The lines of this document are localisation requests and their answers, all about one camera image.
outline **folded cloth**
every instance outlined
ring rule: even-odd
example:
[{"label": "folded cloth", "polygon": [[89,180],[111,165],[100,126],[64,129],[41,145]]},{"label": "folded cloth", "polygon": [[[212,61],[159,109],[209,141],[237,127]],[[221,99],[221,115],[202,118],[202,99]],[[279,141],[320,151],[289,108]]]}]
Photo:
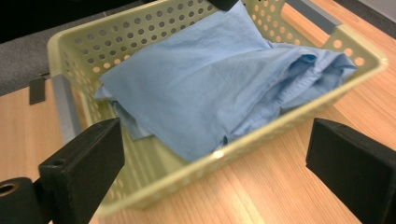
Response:
[{"label": "folded cloth", "polygon": [[343,53],[265,40],[239,1],[139,50],[101,80],[135,127],[195,161],[355,70]]},{"label": "folded cloth", "polygon": [[126,128],[128,134],[131,135],[134,140],[152,136],[150,131],[137,124],[136,119],[125,111],[111,92],[109,92],[104,86],[101,86],[96,91],[94,98],[98,100],[108,100],[110,102],[114,112],[120,118],[121,124]]}]

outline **gray carpet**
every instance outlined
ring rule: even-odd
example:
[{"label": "gray carpet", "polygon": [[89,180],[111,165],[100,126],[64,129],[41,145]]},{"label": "gray carpet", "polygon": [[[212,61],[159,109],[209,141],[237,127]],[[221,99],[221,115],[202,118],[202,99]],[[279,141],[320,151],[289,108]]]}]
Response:
[{"label": "gray carpet", "polygon": [[40,77],[40,74],[48,73],[47,43],[53,35],[140,5],[142,5],[141,1],[133,2],[124,7],[114,8],[0,44],[0,96],[26,88],[31,80]]},{"label": "gray carpet", "polygon": [[365,21],[371,23],[378,30],[381,30],[385,34],[396,38],[396,23],[373,10],[372,8],[367,7],[358,0],[334,0],[334,2],[355,13]]}]

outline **wooden table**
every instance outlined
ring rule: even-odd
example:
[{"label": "wooden table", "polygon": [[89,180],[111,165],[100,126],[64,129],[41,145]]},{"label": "wooden table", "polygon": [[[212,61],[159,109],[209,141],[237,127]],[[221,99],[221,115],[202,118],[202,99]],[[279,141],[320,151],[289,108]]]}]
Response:
[{"label": "wooden table", "polygon": [[[315,0],[383,50],[388,70],[359,85],[319,118],[349,125],[396,149],[396,41],[331,0]],[[28,89],[0,98],[0,180],[38,178],[37,165],[62,147],[51,82],[47,100]],[[92,223],[360,223],[305,167],[313,120],[145,210],[125,208]]]}]

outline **yellow plastic basket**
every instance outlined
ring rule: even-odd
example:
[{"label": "yellow plastic basket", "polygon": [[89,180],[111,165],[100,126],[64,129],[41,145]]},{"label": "yellow plastic basket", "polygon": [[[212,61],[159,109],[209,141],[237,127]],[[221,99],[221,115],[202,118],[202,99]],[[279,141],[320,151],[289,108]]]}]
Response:
[{"label": "yellow plastic basket", "polygon": [[[244,3],[263,37],[274,42],[317,45],[308,38],[312,34],[298,31],[284,20],[284,0]],[[79,90],[88,125],[114,118],[109,103],[93,98],[101,85],[99,76],[134,52],[215,11],[206,0],[162,0],[62,31],[48,43],[50,74],[66,76]],[[156,137],[134,142],[123,131],[126,164],[96,215],[110,215],[125,206],[144,208],[160,200],[313,118],[387,65],[385,55],[344,24],[336,25],[321,47],[343,51],[359,66],[346,84],[198,161],[183,161]]]}]

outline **black object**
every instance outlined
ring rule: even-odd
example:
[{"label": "black object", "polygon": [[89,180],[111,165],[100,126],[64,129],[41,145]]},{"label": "black object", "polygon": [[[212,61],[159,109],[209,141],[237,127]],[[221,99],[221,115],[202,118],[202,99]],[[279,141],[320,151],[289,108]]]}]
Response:
[{"label": "black object", "polygon": [[120,120],[93,124],[38,166],[35,183],[0,183],[0,223],[89,223],[124,161]]},{"label": "black object", "polygon": [[362,223],[396,223],[396,151],[344,124],[315,119],[306,166]]},{"label": "black object", "polygon": [[0,1],[0,43],[122,7],[135,0]]},{"label": "black object", "polygon": [[35,105],[46,100],[46,79],[43,77],[29,82],[29,104]]},{"label": "black object", "polygon": [[230,10],[238,2],[238,0],[207,0],[207,1],[216,8],[223,11]]}]

